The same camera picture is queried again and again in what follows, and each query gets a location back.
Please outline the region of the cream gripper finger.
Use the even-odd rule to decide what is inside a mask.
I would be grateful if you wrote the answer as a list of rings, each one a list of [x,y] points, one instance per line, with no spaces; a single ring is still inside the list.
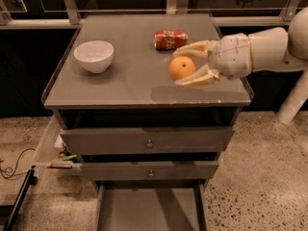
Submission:
[[[221,77],[220,72],[217,69],[211,69],[207,64],[199,68],[194,74],[175,81],[177,86],[187,87],[198,87],[211,85],[215,81],[219,81]]]
[[[185,56],[189,58],[198,58],[209,61],[213,55],[217,40],[202,40],[177,48],[172,56],[174,58]]]

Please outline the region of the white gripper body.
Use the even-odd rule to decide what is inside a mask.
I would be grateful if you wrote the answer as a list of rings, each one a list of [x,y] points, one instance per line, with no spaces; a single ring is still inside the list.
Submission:
[[[227,79],[238,79],[252,71],[251,46],[247,35],[240,33],[219,40],[209,57],[215,68]]]

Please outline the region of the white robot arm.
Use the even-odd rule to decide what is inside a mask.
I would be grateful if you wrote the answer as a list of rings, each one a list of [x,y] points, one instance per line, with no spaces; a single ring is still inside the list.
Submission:
[[[275,27],[250,35],[239,33],[219,40],[202,40],[178,48],[173,55],[206,62],[194,74],[176,80],[180,87],[211,85],[260,71],[300,71],[301,77],[278,111],[279,120],[287,124],[307,100],[308,9],[298,12],[288,29]]]

